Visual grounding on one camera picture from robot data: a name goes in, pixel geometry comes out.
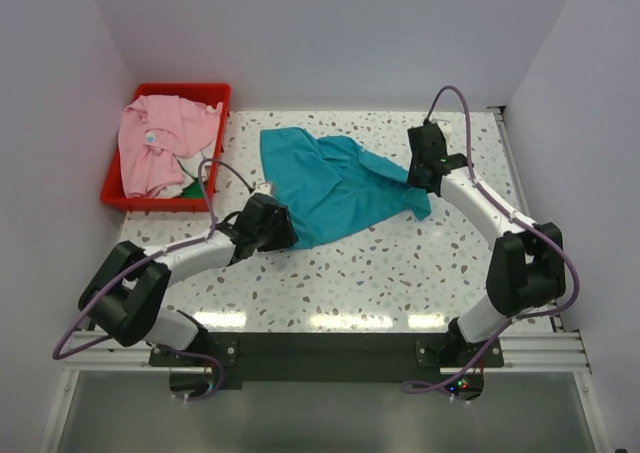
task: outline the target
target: pink cloth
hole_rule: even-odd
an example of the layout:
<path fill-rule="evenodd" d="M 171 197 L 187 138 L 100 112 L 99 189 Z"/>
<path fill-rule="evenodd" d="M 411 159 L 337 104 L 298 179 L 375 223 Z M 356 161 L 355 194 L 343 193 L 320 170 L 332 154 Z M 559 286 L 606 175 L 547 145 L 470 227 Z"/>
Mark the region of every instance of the pink cloth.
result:
<path fill-rule="evenodd" d="M 118 133 L 125 196 L 153 198 L 182 183 L 176 156 L 190 158 L 216 138 L 220 106 L 163 95 L 141 96 L 127 106 Z"/>

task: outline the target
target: white wall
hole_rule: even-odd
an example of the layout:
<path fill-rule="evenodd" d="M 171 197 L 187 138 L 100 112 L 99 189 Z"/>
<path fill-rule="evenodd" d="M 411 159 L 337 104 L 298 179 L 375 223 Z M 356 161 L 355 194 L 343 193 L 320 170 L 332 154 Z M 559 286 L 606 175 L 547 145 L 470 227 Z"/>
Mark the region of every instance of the white wall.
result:
<path fill-rule="evenodd" d="M 93 0 L 0 0 L 0 450 L 35 451 L 51 350 L 115 242 L 98 195 L 133 80 Z"/>
<path fill-rule="evenodd" d="M 527 199 L 563 229 L 616 445 L 640 451 L 640 0 L 568 0 L 506 110 Z"/>
<path fill-rule="evenodd" d="M 224 80 L 236 108 L 339 109 L 424 109 L 447 83 L 475 108 L 504 105 L 565 2 L 96 1 L 140 82 Z"/>

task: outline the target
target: red basket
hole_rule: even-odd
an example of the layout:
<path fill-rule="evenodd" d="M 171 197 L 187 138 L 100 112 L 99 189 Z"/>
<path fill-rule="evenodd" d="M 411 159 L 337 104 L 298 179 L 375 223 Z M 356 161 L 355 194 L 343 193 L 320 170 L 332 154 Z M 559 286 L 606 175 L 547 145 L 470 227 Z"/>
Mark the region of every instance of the red basket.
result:
<path fill-rule="evenodd" d="M 191 101 L 198 101 L 212 106 L 221 101 L 220 127 L 213 153 L 214 158 L 220 158 L 224 127 L 229 112 L 229 98 L 231 97 L 231 87 L 229 85 L 223 83 L 143 83 L 138 86 L 133 101 L 141 95 L 178 95 Z M 214 194 L 217 173 L 218 164 L 214 163 L 211 166 L 211 175 L 207 185 L 207 193 L 211 198 L 213 198 Z M 100 200 L 107 205 L 124 211 L 207 211 L 207 204 L 203 199 L 127 198 L 124 196 L 120 173 L 120 152 L 117 147 L 102 187 Z"/>

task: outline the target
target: terrazzo table surface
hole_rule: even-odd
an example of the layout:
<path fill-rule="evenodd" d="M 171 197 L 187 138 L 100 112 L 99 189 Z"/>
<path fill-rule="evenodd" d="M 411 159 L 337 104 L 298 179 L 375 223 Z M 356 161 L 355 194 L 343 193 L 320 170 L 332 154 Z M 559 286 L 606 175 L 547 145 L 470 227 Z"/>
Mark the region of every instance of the terrazzo table surface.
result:
<path fill-rule="evenodd" d="M 462 152 L 463 115 L 434 116 L 453 126 L 449 152 Z M 348 135 L 408 168 L 407 128 L 423 119 L 424 113 L 415 112 L 233 112 L 222 158 L 249 182 L 260 183 L 260 130 L 299 126 L 313 136 Z M 473 113 L 472 132 L 477 171 L 517 205 L 493 115 Z M 225 168 L 218 171 L 214 208 L 223 218 L 242 209 L 248 193 Z M 430 199 L 433 212 L 423 221 L 407 210 L 311 250 L 257 253 L 233 267 L 177 283 L 167 290 L 163 305 L 218 331 L 446 331 L 449 319 L 484 293 L 490 252 L 461 213 L 434 195 Z M 207 213 L 133 212 L 125 218 L 120 241 L 162 244 L 208 227 Z M 552 331 L 546 318 L 519 322 L 512 330 Z"/>

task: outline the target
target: teal cloth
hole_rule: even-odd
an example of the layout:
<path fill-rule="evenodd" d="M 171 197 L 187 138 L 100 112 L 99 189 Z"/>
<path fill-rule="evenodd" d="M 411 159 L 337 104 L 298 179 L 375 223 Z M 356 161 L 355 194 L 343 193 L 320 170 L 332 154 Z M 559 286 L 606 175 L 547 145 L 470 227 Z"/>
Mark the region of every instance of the teal cloth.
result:
<path fill-rule="evenodd" d="M 349 137 L 262 130 L 260 156 L 276 199 L 289 207 L 300 238 L 294 249 L 339 240 L 409 208 L 419 220 L 431 214 L 426 192 L 407 185 L 406 170 Z"/>

